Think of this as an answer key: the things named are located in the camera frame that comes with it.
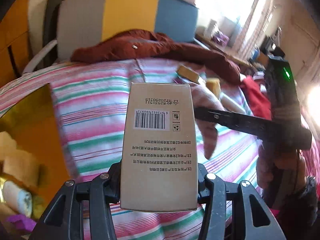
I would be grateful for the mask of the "person's right hand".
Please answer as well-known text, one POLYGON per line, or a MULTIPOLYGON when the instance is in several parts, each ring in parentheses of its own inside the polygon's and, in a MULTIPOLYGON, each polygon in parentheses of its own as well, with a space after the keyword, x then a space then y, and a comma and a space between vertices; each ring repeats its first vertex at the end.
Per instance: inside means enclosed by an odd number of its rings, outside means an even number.
POLYGON ((272 170, 276 167, 280 170, 293 171, 296 175, 294 182, 294 193, 306 186, 306 162, 300 153, 275 152, 268 150, 263 145, 259 146, 256 165, 257 184, 260 188, 266 189, 274 180, 272 170))

